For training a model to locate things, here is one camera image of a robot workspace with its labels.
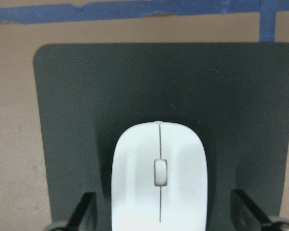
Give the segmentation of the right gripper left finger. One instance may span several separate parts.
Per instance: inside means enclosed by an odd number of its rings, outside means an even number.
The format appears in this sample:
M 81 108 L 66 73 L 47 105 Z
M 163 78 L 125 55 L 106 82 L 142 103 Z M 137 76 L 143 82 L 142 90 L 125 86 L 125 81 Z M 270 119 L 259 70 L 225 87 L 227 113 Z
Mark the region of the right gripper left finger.
M 96 193 L 86 192 L 81 197 L 69 220 L 47 226 L 48 231 L 95 231 Z

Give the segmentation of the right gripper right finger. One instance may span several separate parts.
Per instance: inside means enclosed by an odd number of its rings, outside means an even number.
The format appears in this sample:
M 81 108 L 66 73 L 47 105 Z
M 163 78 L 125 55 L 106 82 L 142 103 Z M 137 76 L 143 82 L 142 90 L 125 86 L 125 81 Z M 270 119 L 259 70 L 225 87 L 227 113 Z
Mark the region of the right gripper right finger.
M 231 222 L 236 231 L 289 231 L 289 220 L 270 217 L 243 191 L 231 191 Z

